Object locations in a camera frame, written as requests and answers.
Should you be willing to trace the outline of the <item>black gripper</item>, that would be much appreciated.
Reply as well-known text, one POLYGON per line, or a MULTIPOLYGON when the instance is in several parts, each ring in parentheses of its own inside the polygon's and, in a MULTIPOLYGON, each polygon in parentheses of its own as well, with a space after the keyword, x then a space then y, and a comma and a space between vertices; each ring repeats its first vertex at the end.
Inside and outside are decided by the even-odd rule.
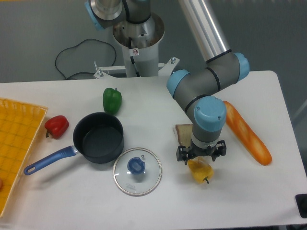
POLYGON ((186 146, 178 146, 176 152, 177 161, 183 161, 185 165, 188 164, 188 160, 193 159, 194 157, 206 157, 211 156, 212 161, 215 161, 220 156, 226 155, 226 143, 224 140, 220 140, 217 144, 212 147, 200 148, 196 146, 194 143, 191 144, 191 147, 186 146))

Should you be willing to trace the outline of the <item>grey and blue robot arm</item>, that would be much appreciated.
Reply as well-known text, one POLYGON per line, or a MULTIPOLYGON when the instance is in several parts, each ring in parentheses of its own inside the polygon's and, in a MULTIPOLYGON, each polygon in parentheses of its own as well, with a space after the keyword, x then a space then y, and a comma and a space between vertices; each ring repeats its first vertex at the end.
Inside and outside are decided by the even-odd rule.
MULTIPOLYGON (((219 140, 226 107, 213 95, 244 79, 249 62, 243 54, 232 52, 207 1, 181 0, 179 4, 207 66, 195 75, 175 71, 167 81, 169 93, 193 124, 191 143, 178 147, 177 160, 187 162, 198 156, 215 160, 226 153, 225 143, 219 140)), ((96 29, 112 27, 122 47, 127 77, 158 74, 158 45, 165 28, 151 11, 150 1, 88 0, 85 7, 96 29)))

